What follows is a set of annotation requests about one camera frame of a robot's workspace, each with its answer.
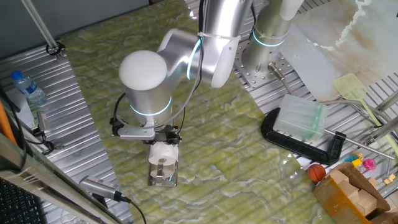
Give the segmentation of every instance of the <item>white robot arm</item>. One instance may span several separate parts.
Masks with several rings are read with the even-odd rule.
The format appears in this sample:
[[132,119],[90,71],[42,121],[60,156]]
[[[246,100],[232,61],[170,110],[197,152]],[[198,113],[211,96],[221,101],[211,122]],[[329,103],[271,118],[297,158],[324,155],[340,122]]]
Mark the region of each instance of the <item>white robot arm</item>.
[[[270,52],[277,52],[283,43],[302,2],[270,0],[266,4],[243,54],[248,69],[268,72],[267,65],[274,61],[274,54]],[[195,80],[194,86],[199,79],[213,88],[221,88],[226,83],[251,5],[252,0],[201,0],[198,35],[172,29],[156,53],[141,50],[128,55],[120,65],[119,77],[132,112],[143,127],[132,127],[118,120],[119,128],[114,128],[113,134],[123,139],[140,139],[153,146],[158,142],[164,142],[165,147],[178,145],[180,136],[172,126],[183,108],[172,115],[173,92],[185,77]],[[158,177],[164,174],[157,170]]]

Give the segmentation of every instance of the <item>green marbled mat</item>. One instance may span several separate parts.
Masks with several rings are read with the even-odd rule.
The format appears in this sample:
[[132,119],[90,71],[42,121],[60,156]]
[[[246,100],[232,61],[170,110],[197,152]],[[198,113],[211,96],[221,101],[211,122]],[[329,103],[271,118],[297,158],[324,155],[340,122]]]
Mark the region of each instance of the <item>green marbled mat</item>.
[[[333,223],[291,153],[262,138],[264,115],[235,75],[221,89],[201,85],[189,102],[178,187],[148,187],[149,146],[111,137],[108,122],[123,92],[118,78],[123,58],[137,50],[156,51],[172,28],[196,33],[197,23],[183,0],[167,0],[62,38],[121,190],[148,223]],[[192,85],[184,80],[178,86],[174,111]],[[127,100],[119,114],[133,120]],[[130,210],[143,223],[137,210]]]

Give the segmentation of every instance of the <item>pink toy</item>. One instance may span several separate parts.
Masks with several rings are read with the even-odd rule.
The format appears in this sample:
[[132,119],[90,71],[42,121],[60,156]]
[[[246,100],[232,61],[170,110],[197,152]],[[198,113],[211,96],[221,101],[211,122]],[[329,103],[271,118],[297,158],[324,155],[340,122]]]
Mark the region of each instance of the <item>pink toy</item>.
[[376,161],[374,159],[366,159],[362,162],[363,166],[368,170],[375,170],[376,169]]

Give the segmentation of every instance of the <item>black keyboard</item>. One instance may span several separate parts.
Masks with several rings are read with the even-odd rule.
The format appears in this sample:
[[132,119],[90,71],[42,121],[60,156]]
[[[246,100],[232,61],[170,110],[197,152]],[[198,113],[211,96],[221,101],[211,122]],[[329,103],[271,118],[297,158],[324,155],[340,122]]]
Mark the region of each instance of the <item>black keyboard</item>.
[[46,224],[40,199],[0,179],[0,223]]

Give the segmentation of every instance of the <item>small basketball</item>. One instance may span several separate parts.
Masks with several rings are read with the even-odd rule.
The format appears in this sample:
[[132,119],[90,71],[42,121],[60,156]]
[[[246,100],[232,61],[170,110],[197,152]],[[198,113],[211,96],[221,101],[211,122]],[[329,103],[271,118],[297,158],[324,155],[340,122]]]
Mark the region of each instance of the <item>small basketball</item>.
[[317,184],[326,176],[326,170],[325,168],[323,168],[323,166],[319,164],[314,164],[310,166],[310,168],[308,168],[307,174],[309,178],[312,180],[312,182]]

